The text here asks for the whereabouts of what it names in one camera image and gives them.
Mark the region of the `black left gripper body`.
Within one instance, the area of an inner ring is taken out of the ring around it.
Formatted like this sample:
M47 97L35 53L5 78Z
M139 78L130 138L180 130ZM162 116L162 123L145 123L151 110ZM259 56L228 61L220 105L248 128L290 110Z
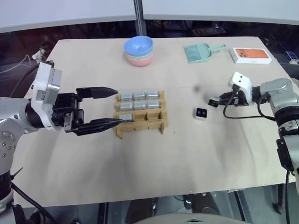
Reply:
M84 111L79 104L75 93L58 94L52 114L55 126L61 126L66 133L76 133L79 125L84 123Z

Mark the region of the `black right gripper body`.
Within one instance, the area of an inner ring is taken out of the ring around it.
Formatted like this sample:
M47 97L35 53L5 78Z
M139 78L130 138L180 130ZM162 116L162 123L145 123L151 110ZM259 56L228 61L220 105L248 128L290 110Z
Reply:
M238 91L235 93L233 99L231 100L231 104L234 106L248 106L249 105L243 91Z

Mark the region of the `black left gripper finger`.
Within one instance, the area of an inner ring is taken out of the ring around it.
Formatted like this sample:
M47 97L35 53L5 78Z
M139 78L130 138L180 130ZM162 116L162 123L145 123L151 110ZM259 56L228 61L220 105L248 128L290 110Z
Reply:
M110 128L113 128L123 122L122 119L103 118L95 119L89 123L75 124L72 132L77 136L100 133Z
M118 91L108 87L84 87L76 89L79 98L107 98L118 94Z

